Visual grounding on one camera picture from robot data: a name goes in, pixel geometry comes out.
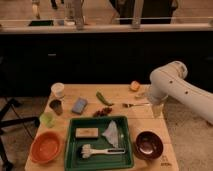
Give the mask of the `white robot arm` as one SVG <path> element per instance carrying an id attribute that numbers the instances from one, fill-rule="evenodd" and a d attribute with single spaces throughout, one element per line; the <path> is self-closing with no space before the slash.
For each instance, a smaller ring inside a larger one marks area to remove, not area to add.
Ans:
<path id="1" fill-rule="evenodd" d="M 213 93 L 186 82 L 187 74 L 187 67 L 181 61 L 154 69 L 150 74 L 147 100 L 160 105 L 171 96 L 213 125 Z"/>

